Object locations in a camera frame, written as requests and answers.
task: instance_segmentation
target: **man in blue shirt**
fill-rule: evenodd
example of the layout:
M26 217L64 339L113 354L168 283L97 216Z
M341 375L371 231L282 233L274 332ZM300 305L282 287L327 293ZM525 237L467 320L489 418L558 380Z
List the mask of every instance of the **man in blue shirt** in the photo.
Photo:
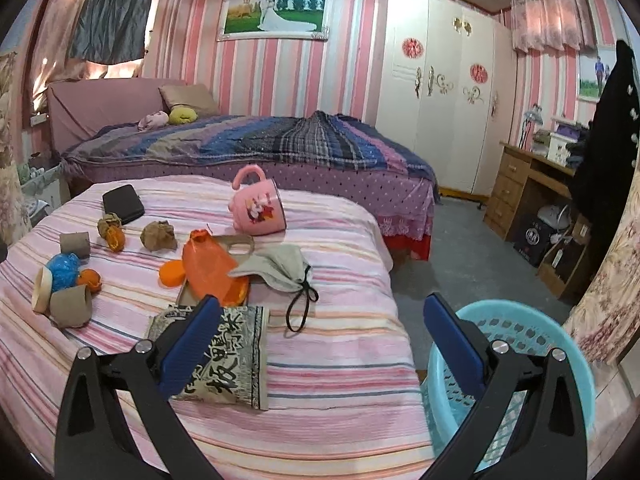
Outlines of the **man in blue shirt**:
M602 79L604 78L604 65L600 56L596 61L596 79L598 80L598 97L602 95Z

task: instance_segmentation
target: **wooden desk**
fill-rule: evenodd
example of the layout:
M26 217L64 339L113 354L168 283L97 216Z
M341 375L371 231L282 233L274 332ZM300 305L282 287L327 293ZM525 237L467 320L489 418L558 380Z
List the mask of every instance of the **wooden desk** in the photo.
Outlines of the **wooden desk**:
M575 171L541 155L504 142L500 144L504 148L502 161L484 215L484 223L500 238L511 242L514 241L522 216L535 215L545 205L563 204L571 200L568 184ZM579 300L589 285L591 266L588 254L586 250L582 251L574 271L565 283L556 275L552 266L556 254L562 248L561 243L554 245L546 253L538 268L538 276L557 298Z

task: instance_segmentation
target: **gray floor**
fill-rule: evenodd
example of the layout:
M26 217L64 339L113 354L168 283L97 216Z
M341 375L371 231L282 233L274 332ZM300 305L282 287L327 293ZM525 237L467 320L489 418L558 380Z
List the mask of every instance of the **gray floor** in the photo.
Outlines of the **gray floor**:
M391 272L391 287L414 352L415 367L426 369L432 339L422 322L422 303L440 292L454 310L477 300L519 301L562 323L571 310L536 276L536 269L510 243L482 222L485 208L443 198L436 206L428 262L407 260Z

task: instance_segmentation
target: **gray curtain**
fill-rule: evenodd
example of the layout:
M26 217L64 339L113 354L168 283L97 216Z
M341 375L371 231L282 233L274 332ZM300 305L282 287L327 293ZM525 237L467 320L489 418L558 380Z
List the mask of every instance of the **gray curtain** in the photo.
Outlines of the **gray curtain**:
M141 59L151 0L84 0L68 57L103 65Z

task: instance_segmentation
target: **blue crumpled plastic bag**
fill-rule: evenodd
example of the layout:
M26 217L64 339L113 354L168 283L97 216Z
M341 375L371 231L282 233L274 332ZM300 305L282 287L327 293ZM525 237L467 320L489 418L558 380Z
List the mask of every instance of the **blue crumpled plastic bag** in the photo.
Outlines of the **blue crumpled plastic bag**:
M73 253L56 254L47 262L47 269L53 275L51 291L57 292L63 288L76 285L80 267L80 259Z

